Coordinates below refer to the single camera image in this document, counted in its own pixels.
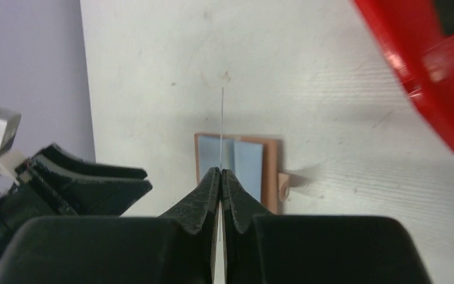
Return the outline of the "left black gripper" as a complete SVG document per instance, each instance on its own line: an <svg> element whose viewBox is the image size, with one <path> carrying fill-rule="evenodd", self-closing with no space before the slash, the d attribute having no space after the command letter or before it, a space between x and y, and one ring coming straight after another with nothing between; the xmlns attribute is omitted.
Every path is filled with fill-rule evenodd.
<svg viewBox="0 0 454 284"><path fill-rule="evenodd" d="M57 144L16 169L18 183L0 193L0 258L27 221L53 215L116 215L152 190L147 172L83 160Z"/></svg>

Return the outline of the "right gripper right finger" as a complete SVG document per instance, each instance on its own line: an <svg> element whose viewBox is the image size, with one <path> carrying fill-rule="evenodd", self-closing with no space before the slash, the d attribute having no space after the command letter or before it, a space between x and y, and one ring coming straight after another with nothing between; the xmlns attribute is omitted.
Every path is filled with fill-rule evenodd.
<svg viewBox="0 0 454 284"><path fill-rule="evenodd" d="M360 215L275 215L221 173L227 283L430 283L407 230Z"/></svg>

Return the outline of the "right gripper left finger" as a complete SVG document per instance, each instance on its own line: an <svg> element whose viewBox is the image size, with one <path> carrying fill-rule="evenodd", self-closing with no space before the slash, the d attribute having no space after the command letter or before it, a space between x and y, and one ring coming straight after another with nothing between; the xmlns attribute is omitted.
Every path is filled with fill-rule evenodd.
<svg viewBox="0 0 454 284"><path fill-rule="evenodd" d="M41 217L0 261L0 283L212 283L220 170L159 217Z"/></svg>

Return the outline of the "white card with stripe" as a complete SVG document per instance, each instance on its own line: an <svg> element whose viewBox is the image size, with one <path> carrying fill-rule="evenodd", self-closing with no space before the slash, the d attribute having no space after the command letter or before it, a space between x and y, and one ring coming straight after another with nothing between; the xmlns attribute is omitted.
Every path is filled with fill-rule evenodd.
<svg viewBox="0 0 454 284"><path fill-rule="evenodd" d="M219 168L220 172L222 172L223 166L223 121L224 121L224 101L225 101L225 87L221 88L220 93L220 149L219 149ZM220 248L218 252L220 253L221 258L219 259L218 269L219 272L222 273L223 283L226 283L226 276L225 276L225 232L224 232L224 225L223 225L223 208L222 208L222 201L219 204L219 225L218 225L218 232L220 233L218 239L220 242Z"/></svg>

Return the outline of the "brown leather card holder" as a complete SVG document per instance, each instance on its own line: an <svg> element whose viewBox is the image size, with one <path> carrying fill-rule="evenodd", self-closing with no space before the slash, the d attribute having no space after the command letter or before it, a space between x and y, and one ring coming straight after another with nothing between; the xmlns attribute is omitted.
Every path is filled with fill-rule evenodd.
<svg viewBox="0 0 454 284"><path fill-rule="evenodd" d="M211 167L230 169L252 197L272 213L282 213L290 175L279 169L277 139L196 133L194 147L198 182Z"/></svg>

